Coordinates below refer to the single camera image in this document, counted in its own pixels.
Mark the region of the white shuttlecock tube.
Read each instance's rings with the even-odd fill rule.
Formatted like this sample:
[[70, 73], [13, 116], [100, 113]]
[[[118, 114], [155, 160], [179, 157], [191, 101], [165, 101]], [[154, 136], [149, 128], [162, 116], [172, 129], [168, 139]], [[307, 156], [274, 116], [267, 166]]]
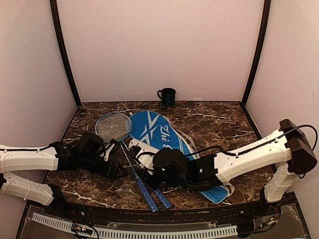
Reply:
[[132, 139], [129, 143], [129, 153], [141, 169], [145, 169], [149, 174], [154, 174], [153, 157], [159, 150], [149, 144], [137, 139]]

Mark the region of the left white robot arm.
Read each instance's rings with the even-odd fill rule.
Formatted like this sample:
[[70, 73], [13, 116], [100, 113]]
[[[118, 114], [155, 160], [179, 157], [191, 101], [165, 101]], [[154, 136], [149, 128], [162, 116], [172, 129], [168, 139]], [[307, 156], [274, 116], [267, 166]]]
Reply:
[[0, 192], [50, 205], [59, 217], [70, 213], [70, 205], [63, 201], [59, 187], [40, 184], [14, 174], [15, 171], [68, 171], [84, 169], [109, 179], [127, 176], [125, 168], [108, 159], [109, 152], [101, 142], [66, 144], [54, 142], [45, 147], [2, 147], [0, 150]]

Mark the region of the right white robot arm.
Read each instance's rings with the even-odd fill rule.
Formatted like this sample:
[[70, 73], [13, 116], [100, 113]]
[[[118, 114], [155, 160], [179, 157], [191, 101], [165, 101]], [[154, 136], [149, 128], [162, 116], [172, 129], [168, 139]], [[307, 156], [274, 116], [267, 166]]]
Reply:
[[154, 188], [165, 183], [204, 192], [247, 172], [278, 164], [274, 177], [264, 187], [264, 197], [254, 206], [257, 215], [265, 216], [297, 176], [310, 172], [318, 163], [301, 128], [285, 119], [278, 130], [255, 143], [195, 160], [189, 160], [188, 155], [178, 149], [161, 149], [152, 160], [153, 176], [157, 181]]

